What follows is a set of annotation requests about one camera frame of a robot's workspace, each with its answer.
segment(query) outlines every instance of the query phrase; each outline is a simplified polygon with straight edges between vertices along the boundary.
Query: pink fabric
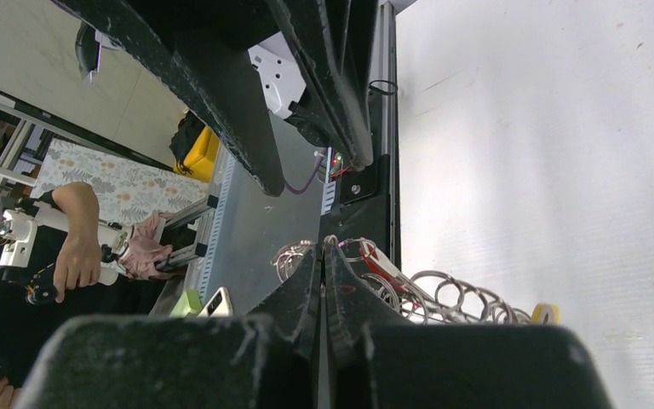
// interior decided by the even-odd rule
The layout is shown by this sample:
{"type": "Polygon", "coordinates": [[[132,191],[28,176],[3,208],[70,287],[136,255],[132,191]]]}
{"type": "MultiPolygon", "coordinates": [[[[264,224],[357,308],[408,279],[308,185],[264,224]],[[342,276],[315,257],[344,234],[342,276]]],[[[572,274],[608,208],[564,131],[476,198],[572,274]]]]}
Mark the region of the pink fabric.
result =
{"type": "Polygon", "coordinates": [[[169,279],[174,274],[161,273],[154,263],[165,259],[171,254],[171,245],[161,245],[154,241],[159,219],[171,216],[169,213],[154,213],[145,221],[137,224],[134,237],[129,240],[129,250],[118,260],[119,265],[126,270],[126,276],[131,279],[169,279]]]}

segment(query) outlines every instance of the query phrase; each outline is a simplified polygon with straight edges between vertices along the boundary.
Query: black bag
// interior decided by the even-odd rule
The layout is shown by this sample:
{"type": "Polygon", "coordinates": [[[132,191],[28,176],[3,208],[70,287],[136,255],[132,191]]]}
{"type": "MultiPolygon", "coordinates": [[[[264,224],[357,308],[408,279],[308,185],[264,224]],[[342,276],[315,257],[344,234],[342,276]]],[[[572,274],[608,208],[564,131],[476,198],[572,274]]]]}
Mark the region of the black bag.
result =
{"type": "Polygon", "coordinates": [[[179,122],[176,133],[171,138],[169,149],[176,159],[176,168],[184,174],[191,174],[192,171],[184,165],[184,159],[189,151],[192,150],[194,143],[197,142],[199,135],[204,130],[204,123],[196,115],[189,112],[184,119],[179,122]]]}

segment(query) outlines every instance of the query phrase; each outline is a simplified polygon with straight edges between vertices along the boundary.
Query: white phone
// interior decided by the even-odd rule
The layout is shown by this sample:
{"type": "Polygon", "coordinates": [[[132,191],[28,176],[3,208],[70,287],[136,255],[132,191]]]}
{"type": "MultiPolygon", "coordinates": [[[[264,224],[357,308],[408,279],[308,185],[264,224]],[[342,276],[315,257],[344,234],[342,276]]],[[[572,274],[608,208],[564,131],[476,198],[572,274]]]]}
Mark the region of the white phone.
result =
{"type": "Polygon", "coordinates": [[[226,287],[220,287],[199,313],[200,317],[231,317],[232,301],[226,287]]]}

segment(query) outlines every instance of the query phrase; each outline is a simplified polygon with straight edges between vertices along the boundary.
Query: yellow box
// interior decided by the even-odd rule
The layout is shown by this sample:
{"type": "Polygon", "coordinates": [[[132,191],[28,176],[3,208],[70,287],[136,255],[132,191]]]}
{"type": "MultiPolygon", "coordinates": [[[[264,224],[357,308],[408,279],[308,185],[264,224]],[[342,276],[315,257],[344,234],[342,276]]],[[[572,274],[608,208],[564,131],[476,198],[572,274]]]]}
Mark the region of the yellow box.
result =
{"type": "Polygon", "coordinates": [[[182,172],[176,163],[174,172],[198,181],[210,181],[212,172],[214,172],[217,149],[219,149],[219,138],[210,127],[205,126],[197,141],[194,142],[194,146],[184,158],[184,165],[191,173],[182,172]]]}

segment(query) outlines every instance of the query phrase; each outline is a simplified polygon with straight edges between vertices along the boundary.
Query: black shirt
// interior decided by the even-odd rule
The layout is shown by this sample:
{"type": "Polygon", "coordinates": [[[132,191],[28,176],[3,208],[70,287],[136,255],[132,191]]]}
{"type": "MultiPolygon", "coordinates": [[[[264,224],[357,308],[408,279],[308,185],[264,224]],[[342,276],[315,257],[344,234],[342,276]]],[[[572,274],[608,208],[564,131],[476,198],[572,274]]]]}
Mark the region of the black shirt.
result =
{"type": "MultiPolygon", "coordinates": [[[[58,208],[51,193],[45,193],[41,200],[58,208]]],[[[36,273],[55,262],[65,238],[64,232],[38,228],[28,268],[36,273]]],[[[114,285],[67,290],[61,304],[31,305],[26,301],[26,290],[2,281],[0,274],[0,358],[11,364],[10,383],[15,387],[23,384],[41,347],[71,317],[148,314],[163,287],[163,282],[128,281],[120,275],[114,285]]]]}

